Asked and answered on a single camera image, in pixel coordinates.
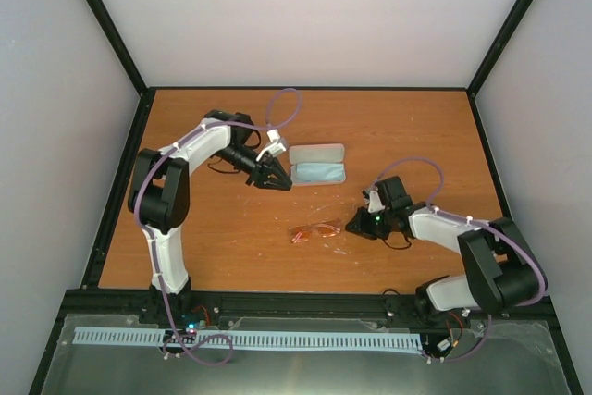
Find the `light blue cleaning cloth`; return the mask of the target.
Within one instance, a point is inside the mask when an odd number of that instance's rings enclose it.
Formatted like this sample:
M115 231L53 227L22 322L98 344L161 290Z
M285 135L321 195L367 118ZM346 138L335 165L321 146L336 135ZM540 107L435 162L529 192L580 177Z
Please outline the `light blue cleaning cloth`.
M294 173L299 182L342 182L346 178L340 163L301 163L295 166Z

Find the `orange sunglasses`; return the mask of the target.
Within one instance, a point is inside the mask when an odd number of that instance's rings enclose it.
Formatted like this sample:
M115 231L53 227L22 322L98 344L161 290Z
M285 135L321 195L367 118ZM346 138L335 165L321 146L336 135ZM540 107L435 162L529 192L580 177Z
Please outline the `orange sunglasses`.
M290 243L309 241L313 236L331 238L339 235L342 224L339 219L326 219L321 222L304 224L288 229Z

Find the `pink sunglasses case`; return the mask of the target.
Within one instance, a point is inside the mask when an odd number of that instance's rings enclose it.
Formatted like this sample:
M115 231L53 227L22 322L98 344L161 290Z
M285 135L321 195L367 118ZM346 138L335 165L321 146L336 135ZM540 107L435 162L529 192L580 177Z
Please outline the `pink sunglasses case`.
M295 186L337 185L346 180L341 143L295 145L289 149L290 179Z

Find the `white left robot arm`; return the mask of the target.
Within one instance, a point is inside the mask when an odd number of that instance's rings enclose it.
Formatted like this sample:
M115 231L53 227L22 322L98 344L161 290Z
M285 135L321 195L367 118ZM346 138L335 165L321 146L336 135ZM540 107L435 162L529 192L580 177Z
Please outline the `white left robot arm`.
M182 323L192 312L191 298L182 293L190 277L181 241L181 226L191 206L191 174L217 157L245 173L248 185L289 191L292 181L278 161L287 151L279 130L256 127L242 113L212 110L178 141L138 153L128 207L148 244L152 285L166 293L159 310L170 322Z

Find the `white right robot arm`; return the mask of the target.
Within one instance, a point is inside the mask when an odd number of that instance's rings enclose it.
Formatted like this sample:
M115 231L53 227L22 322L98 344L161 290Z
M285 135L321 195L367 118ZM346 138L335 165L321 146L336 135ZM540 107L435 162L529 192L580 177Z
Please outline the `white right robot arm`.
M462 258L461 275L435 278L416 289L415 307L425 323L461 309L499 315L546 295L542 267L511 219L486 221L415 203L397 176L376 182L363 197L365 205L356 210L346 231L371 241L387 241L400 233L406 242L432 242Z

